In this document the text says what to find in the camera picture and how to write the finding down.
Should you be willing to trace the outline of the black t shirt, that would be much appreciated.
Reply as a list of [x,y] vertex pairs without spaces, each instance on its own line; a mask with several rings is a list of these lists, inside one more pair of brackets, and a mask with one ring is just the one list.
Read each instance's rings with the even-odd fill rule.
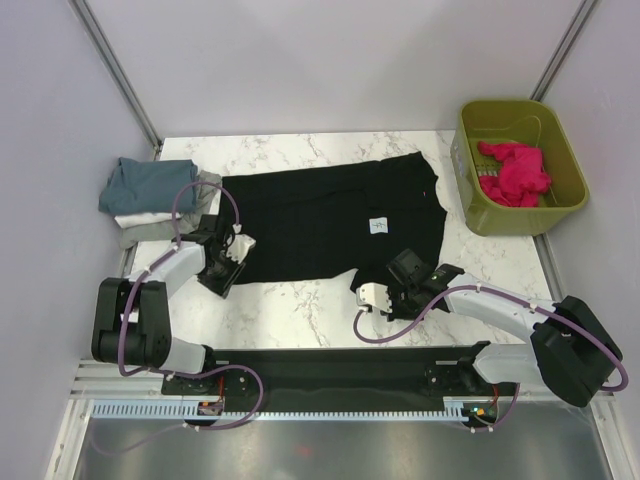
[[256,241],[238,284],[331,279],[348,271],[364,283],[392,286],[388,264],[406,249],[435,266],[447,212],[437,175],[419,152],[338,165],[226,176],[238,218]]

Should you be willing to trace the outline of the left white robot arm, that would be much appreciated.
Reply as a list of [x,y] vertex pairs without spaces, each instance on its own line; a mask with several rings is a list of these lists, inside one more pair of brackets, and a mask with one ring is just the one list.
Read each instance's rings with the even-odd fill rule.
[[107,278],[99,286],[91,354],[132,376],[143,370],[184,376],[198,393],[219,382],[207,347],[172,333],[169,300],[188,281],[200,282],[226,298],[246,266],[256,240],[216,215],[205,215],[198,228],[174,238],[150,265],[124,278]]

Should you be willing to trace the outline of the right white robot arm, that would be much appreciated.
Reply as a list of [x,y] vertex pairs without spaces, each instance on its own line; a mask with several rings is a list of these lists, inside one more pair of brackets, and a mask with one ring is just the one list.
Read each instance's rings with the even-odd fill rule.
[[393,317],[416,321],[437,309],[518,338],[516,344],[488,343],[458,368],[459,384],[469,393],[498,383],[540,385],[584,407],[596,393],[628,385],[620,349],[576,297],[554,302],[519,295],[450,264],[431,268],[410,249],[387,268],[397,282],[390,290]]

